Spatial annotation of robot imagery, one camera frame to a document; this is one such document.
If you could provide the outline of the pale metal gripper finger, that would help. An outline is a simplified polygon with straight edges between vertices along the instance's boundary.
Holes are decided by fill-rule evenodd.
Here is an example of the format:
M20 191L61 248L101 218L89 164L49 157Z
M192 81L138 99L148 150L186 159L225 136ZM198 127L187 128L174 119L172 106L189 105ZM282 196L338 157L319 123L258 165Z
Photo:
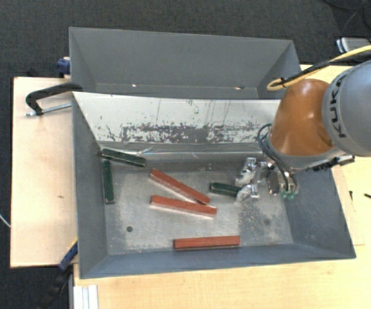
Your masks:
M257 159L248 157L240 170L239 175L235 179L236 186L245 186L251 182L257 170Z
M245 185L237 193L236 201L254 200L259 198L256 185Z

